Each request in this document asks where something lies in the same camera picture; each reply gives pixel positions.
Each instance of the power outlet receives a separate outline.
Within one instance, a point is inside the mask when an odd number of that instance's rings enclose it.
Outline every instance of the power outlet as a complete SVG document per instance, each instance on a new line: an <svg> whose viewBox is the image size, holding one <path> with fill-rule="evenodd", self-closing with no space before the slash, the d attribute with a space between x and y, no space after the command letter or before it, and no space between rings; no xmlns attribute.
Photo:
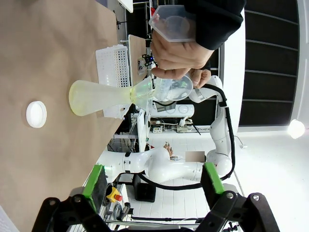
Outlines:
<svg viewBox="0 0 309 232"><path fill-rule="evenodd" d="M153 133L162 133L162 126L161 127L154 127Z"/></svg>

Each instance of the screw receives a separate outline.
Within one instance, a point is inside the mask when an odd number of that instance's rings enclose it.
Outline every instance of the screw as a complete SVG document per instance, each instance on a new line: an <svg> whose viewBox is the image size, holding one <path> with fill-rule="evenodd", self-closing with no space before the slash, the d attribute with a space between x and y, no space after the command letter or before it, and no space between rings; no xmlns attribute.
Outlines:
<svg viewBox="0 0 309 232"><path fill-rule="evenodd" d="M253 199L256 200L256 201L258 201L258 200L260 199L260 197L259 197L258 195L254 195L254 196L253 196Z"/></svg>
<svg viewBox="0 0 309 232"><path fill-rule="evenodd" d="M233 195L231 192L229 192L229 193L226 195L226 197L229 198L229 199L232 199L232 198L234 197L234 195Z"/></svg>
<svg viewBox="0 0 309 232"><path fill-rule="evenodd" d="M56 204L56 201L55 201L55 200L50 200L50 201L49 201L49 205L54 205L54 204Z"/></svg>
<svg viewBox="0 0 309 232"><path fill-rule="evenodd" d="M75 198L74 198L74 201L75 201L75 202L81 202L81 198L80 198L80 197L75 197Z"/></svg>

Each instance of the white machine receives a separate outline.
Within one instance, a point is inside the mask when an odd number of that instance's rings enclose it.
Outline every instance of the white machine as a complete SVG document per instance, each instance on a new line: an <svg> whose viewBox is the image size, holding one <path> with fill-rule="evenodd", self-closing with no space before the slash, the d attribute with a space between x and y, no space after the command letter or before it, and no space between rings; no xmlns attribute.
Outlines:
<svg viewBox="0 0 309 232"><path fill-rule="evenodd" d="M151 109L151 117L192 117L194 114L194 106L191 104L176 105L175 109L157 112L153 107Z"/></svg>
<svg viewBox="0 0 309 232"><path fill-rule="evenodd" d="M222 177L222 180L224 180L230 177L235 167L234 135L229 109L222 91L222 82L218 76L212 76L206 87L194 89L189 97L197 103L214 95L218 97L218 116L210 128L216 149L208 152L206 161L215 164L217 173L224 176ZM149 180L156 183L175 178L200 181L203 165L201 162L185 162L182 159L171 161L165 148L154 148L141 153L104 151L98 162L105 166L108 182L112 182L121 173L140 173L143 171L145 171Z"/></svg>

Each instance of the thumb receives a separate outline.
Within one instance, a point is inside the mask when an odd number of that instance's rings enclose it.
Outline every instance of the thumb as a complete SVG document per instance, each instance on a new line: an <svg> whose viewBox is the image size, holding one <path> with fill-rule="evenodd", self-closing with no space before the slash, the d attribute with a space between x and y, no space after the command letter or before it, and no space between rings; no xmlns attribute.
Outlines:
<svg viewBox="0 0 309 232"><path fill-rule="evenodd" d="M193 74L191 75L191 80L193 83L193 86L197 86L199 84L199 81L201 79L201 75L202 75L202 70L200 69L195 69Z"/></svg>

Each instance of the white plastic basket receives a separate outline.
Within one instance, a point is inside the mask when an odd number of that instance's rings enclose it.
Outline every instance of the white plastic basket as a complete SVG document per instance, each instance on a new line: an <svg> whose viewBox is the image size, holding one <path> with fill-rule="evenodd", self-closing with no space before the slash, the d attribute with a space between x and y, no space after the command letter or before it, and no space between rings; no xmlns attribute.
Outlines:
<svg viewBox="0 0 309 232"><path fill-rule="evenodd" d="M98 82L113 87L131 86L127 48L121 44L96 51ZM130 105L114 105L103 110L105 117L122 119Z"/></svg>

